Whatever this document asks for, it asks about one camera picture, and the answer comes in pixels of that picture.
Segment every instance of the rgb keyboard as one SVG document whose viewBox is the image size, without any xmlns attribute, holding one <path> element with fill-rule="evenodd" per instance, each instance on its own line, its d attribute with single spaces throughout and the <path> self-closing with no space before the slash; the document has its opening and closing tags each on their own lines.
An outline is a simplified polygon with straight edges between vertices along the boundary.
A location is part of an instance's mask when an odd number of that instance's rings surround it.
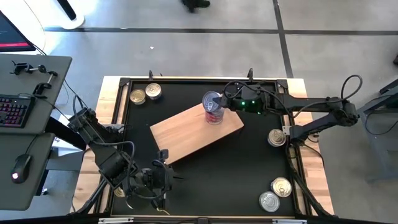
<svg viewBox="0 0 398 224">
<path fill-rule="evenodd" d="M 34 101 L 31 96 L 0 95 L 0 127 L 23 128 Z"/>
</svg>

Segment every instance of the gray floor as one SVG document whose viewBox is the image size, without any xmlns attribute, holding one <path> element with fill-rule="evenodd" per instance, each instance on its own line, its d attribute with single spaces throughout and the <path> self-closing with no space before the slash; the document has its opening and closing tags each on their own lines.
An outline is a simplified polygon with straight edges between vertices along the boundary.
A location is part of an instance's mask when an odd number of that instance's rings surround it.
<svg viewBox="0 0 398 224">
<path fill-rule="evenodd" d="M 188 14 L 179 0 L 70 2 L 85 13 L 85 27 L 277 29 L 272 0 L 212 0 L 197 14 Z M 288 30 L 398 30 L 395 0 L 279 0 L 279 6 Z M 44 26 L 56 25 L 40 7 L 32 8 Z M 256 77 L 286 77 L 278 34 L 47 32 L 46 37 L 47 53 L 73 57 L 67 80 L 93 108 L 105 75 L 147 75 L 151 69 L 173 76 L 243 77 L 252 67 Z M 294 78 L 305 80 L 312 97 L 338 96 L 344 79 L 360 74 L 363 88 L 351 99 L 359 108 L 397 78 L 396 35 L 286 35 L 286 44 Z M 347 92 L 356 84 L 349 83 Z M 58 103 L 66 100 L 62 91 Z M 70 114 L 70 105 L 60 109 Z M 398 180 L 366 182 L 377 164 L 360 123 L 322 132 L 320 147 L 337 215 L 398 222 Z M 67 213 L 77 175 L 59 172 L 51 178 L 68 187 L 54 186 L 52 195 L 35 198 L 28 211 L 0 212 L 0 217 Z"/>
</svg>

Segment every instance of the soda can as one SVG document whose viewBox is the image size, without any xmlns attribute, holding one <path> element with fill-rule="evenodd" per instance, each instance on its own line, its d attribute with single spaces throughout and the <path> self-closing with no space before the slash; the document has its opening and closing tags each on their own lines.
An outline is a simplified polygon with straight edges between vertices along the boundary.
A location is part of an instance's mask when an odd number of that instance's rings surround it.
<svg viewBox="0 0 398 224">
<path fill-rule="evenodd" d="M 278 177 L 271 182 L 271 189 L 280 197 L 288 197 L 292 193 L 292 184 L 283 177 Z"/>
<path fill-rule="evenodd" d="M 216 97 L 221 97 L 221 94 L 215 91 L 208 91 L 202 98 L 205 119 L 209 124 L 220 124 L 223 121 L 224 108 L 213 101 L 213 98 Z"/>
<path fill-rule="evenodd" d="M 278 210 L 280 202 L 279 197 L 276 194 L 268 191 L 260 195 L 260 206 L 267 212 L 274 212 Z"/>
<path fill-rule="evenodd" d="M 279 129 L 273 129 L 268 134 L 268 143 L 271 146 L 279 147 L 283 146 L 286 142 L 286 135 Z"/>
<path fill-rule="evenodd" d="M 156 100 L 162 96 L 162 88 L 157 83 L 151 83 L 145 88 L 145 93 L 151 100 Z"/>
<path fill-rule="evenodd" d="M 136 104 L 141 105 L 145 103 L 145 92 L 144 90 L 134 90 L 130 94 L 130 100 Z"/>
</svg>

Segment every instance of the monitor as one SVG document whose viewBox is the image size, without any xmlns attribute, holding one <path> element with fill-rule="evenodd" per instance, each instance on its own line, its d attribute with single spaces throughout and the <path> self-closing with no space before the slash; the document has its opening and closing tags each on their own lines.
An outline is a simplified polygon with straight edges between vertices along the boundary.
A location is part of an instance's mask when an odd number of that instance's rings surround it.
<svg viewBox="0 0 398 224">
<path fill-rule="evenodd" d="M 34 51 L 34 45 L 0 11 L 0 52 Z"/>
</svg>

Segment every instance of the desk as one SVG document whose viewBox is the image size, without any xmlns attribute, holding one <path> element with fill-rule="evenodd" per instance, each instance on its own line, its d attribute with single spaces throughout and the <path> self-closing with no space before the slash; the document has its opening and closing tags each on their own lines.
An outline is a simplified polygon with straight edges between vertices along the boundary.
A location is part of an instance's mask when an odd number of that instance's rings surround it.
<svg viewBox="0 0 398 224">
<path fill-rule="evenodd" d="M 118 93 L 120 78 L 122 77 L 104 77 L 103 79 L 103 84 L 96 107 L 97 118 L 102 124 L 111 123 L 114 107 L 116 104 L 116 95 Z M 289 93 L 292 96 L 303 98 L 307 97 L 304 80 L 287 79 L 287 82 L 289 85 Z M 126 94 L 127 88 L 124 89 L 122 92 L 123 96 L 126 96 Z M 120 109 L 117 123 L 121 124 L 121 117 L 124 109 L 124 100 L 121 100 L 121 102 L 119 103 Z M 295 123 L 300 125 L 307 124 L 311 121 L 311 113 L 301 113 L 300 116 L 295 119 Z M 310 141 L 307 141 L 306 144 L 314 147 L 316 150 L 319 150 L 318 144 L 312 143 Z M 331 204 L 325 171 L 322 166 L 322 160 L 315 153 L 309 151 L 304 147 L 301 148 L 301 154 L 308 188 L 311 190 L 312 194 L 314 194 L 315 198 L 322 204 L 323 208 L 329 213 L 333 213 L 333 207 Z M 81 171 L 76 185 L 75 196 L 73 198 L 73 204 L 76 209 L 79 209 L 81 206 L 83 206 L 86 200 L 93 193 L 94 189 L 97 187 L 99 181 L 100 175 L 98 173 L 98 168 L 95 164 L 95 156 L 91 151 L 87 152 L 81 165 Z M 104 196 L 102 198 L 100 207 L 101 212 L 104 210 L 107 203 L 108 190 L 109 189 L 105 189 L 104 191 Z M 304 213 L 305 207 L 303 197 L 301 195 L 301 190 L 298 189 L 299 205 L 301 211 Z"/>
<path fill-rule="evenodd" d="M 35 105 L 24 128 L 0 128 L 0 180 L 2 187 L 0 191 L 0 210 L 26 210 L 42 180 L 54 137 L 58 136 L 66 141 L 70 138 L 76 138 L 80 141 L 80 148 L 82 149 L 85 148 L 85 143 L 79 135 L 50 117 L 53 110 L 52 105 L 57 100 L 72 58 L 0 54 L 1 94 L 32 94 L 38 83 L 45 83 L 49 79 L 49 74 L 39 71 L 34 71 L 32 74 L 26 72 L 21 72 L 19 75 L 10 74 L 14 69 L 12 61 L 15 61 L 15 63 L 29 63 L 34 67 L 44 65 L 47 71 L 53 70 L 58 73 L 58 76 L 53 77 L 51 80 L 52 88 L 43 92 L 48 102 L 40 99 L 35 100 Z M 14 167 L 15 159 L 26 152 L 28 145 L 36 134 L 39 136 L 27 152 L 32 156 L 29 177 L 24 183 L 14 184 L 11 180 L 11 169 Z"/>
</svg>

